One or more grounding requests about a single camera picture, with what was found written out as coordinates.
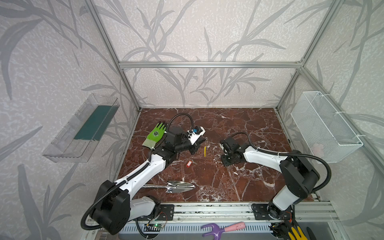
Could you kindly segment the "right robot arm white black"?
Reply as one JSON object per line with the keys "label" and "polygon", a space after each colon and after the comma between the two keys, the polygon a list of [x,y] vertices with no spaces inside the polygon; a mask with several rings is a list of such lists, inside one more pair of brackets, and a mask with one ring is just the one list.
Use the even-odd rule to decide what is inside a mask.
{"label": "right robot arm white black", "polygon": [[294,150],[274,152],[256,147],[249,140],[239,144],[234,136],[220,142],[221,160],[228,167],[239,163],[266,166],[280,172],[285,186],[267,204],[252,204],[256,220],[292,220],[294,206],[312,193],[324,188],[331,180],[332,170],[323,159]]}

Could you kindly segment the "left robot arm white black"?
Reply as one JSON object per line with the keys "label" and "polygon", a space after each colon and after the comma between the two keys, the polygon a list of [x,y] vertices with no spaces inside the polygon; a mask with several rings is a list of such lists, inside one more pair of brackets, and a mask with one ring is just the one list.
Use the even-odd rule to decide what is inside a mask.
{"label": "left robot arm white black", "polygon": [[206,130],[195,125],[189,114],[186,117],[191,121],[187,131],[167,124],[165,133],[151,148],[144,163],[115,182],[106,180],[101,184],[94,203],[81,219],[83,230],[105,229],[115,235],[132,220],[142,216],[156,217],[160,213],[161,202],[156,198],[134,197],[149,180],[171,165],[180,153],[188,151],[194,155],[206,140]]}

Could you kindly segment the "green work glove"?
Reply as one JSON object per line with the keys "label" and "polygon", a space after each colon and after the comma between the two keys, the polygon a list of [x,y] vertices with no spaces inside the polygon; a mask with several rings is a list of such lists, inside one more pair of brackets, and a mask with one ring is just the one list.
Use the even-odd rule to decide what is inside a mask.
{"label": "green work glove", "polygon": [[157,123],[154,129],[148,134],[142,146],[154,149],[156,144],[163,138],[166,132],[167,124],[164,122]]}

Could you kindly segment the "silver garden trowel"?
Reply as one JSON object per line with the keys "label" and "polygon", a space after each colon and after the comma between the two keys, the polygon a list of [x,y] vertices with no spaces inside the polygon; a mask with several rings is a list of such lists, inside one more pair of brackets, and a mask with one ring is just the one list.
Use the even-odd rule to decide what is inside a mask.
{"label": "silver garden trowel", "polygon": [[195,185],[183,181],[167,181],[166,185],[146,184],[142,189],[166,189],[167,194],[188,192],[195,189]]}

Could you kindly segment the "purple pink garden fork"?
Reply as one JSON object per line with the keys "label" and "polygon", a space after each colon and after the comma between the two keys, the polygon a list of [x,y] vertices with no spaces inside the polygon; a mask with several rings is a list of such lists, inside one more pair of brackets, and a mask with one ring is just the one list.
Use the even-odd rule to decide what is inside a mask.
{"label": "purple pink garden fork", "polygon": [[246,228],[246,224],[244,222],[240,222],[225,228],[220,228],[217,224],[214,224],[214,223],[201,226],[201,229],[205,229],[205,228],[211,228],[211,231],[208,233],[204,233],[202,235],[203,237],[213,236],[214,240],[220,240],[222,233],[243,230]]}

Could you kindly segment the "small green circuit board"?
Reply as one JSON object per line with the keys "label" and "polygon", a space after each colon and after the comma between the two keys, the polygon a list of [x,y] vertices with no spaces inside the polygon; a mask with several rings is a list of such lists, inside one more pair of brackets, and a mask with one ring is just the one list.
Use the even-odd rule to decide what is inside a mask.
{"label": "small green circuit board", "polygon": [[154,224],[146,224],[145,229],[148,232],[160,232],[162,229],[164,229],[166,226],[166,223],[154,223]]}

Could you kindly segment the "yellow black glove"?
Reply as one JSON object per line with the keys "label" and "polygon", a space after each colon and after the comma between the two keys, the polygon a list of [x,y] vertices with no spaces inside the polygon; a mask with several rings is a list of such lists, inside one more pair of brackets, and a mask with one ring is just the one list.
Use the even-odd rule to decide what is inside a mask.
{"label": "yellow black glove", "polygon": [[284,221],[279,225],[280,235],[284,240],[316,240],[314,232],[307,227],[307,234],[295,220]]}

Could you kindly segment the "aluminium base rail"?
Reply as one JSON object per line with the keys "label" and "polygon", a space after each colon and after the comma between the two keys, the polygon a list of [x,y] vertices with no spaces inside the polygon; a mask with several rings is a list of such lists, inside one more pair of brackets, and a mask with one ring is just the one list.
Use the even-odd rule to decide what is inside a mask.
{"label": "aluminium base rail", "polygon": [[267,213],[254,213],[251,202],[178,202],[169,209],[162,205],[158,220],[170,223],[278,223],[296,219],[297,222],[339,222],[331,202],[301,202],[287,210],[278,220]]}

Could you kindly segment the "clear plastic wall tray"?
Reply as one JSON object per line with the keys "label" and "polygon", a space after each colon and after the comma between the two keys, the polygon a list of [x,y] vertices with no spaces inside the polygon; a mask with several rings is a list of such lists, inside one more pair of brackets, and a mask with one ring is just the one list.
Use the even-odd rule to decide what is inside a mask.
{"label": "clear plastic wall tray", "polygon": [[90,94],[42,155],[54,163],[86,163],[120,107],[119,99]]}

